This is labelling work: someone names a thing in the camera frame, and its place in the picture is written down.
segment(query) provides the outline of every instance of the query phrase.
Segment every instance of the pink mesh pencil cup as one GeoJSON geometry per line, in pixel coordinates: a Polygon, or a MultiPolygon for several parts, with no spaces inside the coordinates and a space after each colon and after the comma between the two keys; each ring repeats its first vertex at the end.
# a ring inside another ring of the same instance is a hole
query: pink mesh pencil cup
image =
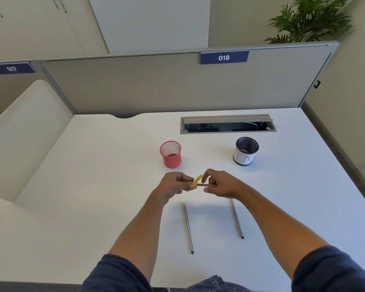
{"type": "Polygon", "coordinates": [[[177,141],[167,141],[160,147],[163,163],[170,169],[181,165],[181,146],[177,141]]]}

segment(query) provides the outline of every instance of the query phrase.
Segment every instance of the potted plant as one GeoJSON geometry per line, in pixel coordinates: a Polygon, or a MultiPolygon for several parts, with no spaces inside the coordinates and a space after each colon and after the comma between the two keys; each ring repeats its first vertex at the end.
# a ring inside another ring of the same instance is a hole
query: potted plant
{"type": "Polygon", "coordinates": [[[268,26],[278,33],[268,37],[269,44],[327,40],[344,34],[353,26],[351,16],[339,12],[349,0],[295,0],[281,7],[281,15],[271,18],[268,26]]]}

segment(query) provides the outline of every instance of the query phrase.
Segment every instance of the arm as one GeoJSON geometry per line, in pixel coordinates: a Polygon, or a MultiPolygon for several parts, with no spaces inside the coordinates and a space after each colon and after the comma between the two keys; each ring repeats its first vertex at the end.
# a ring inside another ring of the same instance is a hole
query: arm
{"type": "Polygon", "coordinates": [[[316,233],[229,173],[208,169],[202,182],[209,176],[209,182],[218,186],[205,188],[204,191],[237,199],[246,206],[260,227],[273,256],[291,279],[297,265],[307,254],[328,246],[316,233]]]}
{"type": "Polygon", "coordinates": [[[180,181],[193,181],[181,172],[166,173],[146,203],[109,251],[134,264],[150,282],[156,263],[163,207],[175,194],[194,189],[180,181]]]}

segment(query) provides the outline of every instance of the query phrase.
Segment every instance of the white desk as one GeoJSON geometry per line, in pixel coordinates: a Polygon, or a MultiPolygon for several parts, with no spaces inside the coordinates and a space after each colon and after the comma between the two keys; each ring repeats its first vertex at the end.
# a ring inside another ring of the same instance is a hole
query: white desk
{"type": "MultiPolygon", "coordinates": [[[[167,140],[182,146],[179,171],[230,172],[365,268],[365,200],[302,110],[290,108],[75,116],[0,222],[0,280],[82,283],[169,171],[159,153],[167,140]],[[270,114],[277,132],[180,134],[182,116],[254,113],[270,114]],[[247,167],[232,159],[242,136],[260,144],[247,167]]],[[[151,284],[188,287],[218,274],[254,291],[290,291],[252,216],[236,207],[244,240],[229,200],[202,189],[175,196],[164,209],[151,284]]]]}

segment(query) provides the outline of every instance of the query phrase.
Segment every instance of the navy blue sleeve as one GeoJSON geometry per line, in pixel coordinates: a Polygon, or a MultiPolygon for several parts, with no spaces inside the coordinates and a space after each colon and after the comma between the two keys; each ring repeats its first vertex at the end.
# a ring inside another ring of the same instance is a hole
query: navy blue sleeve
{"type": "Polygon", "coordinates": [[[130,261],[106,254],[83,282],[79,292],[152,292],[149,282],[130,261]]]}
{"type": "Polygon", "coordinates": [[[365,292],[365,270],[336,247],[305,256],[293,274],[292,292],[365,292]]]}

